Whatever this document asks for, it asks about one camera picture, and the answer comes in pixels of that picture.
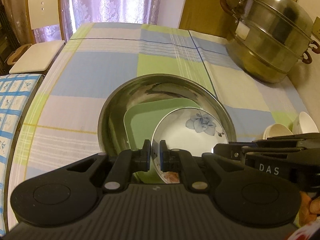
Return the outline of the person's hand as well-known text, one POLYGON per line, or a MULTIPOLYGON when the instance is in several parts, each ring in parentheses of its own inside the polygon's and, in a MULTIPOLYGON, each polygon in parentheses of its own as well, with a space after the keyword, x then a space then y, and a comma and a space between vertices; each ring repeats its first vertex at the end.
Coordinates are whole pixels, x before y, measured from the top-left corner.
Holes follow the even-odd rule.
POLYGON ((298 224, 305 226, 308 223, 314 222, 319 215, 319 197, 312 199, 306 192, 300 191, 302 199, 300 210, 298 213, 298 224))

